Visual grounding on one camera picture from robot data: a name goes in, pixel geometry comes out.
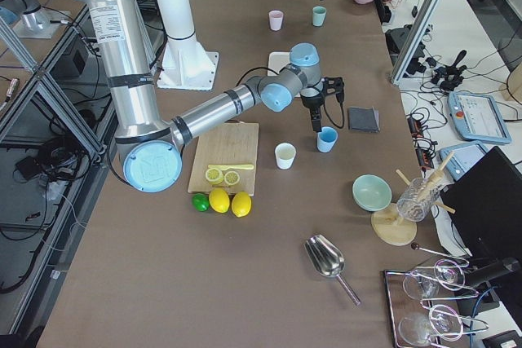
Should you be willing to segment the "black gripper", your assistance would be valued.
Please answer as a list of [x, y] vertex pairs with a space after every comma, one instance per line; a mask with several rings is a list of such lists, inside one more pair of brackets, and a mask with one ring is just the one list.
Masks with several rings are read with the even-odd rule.
[[308, 87], [300, 91], [300, 98], [303, 106], [310, 110], [310, 118], [312, 123], [312, 129], [314, 132], [321, 132], [321, 107], [325, 103], [325, 96], [317, 87]]

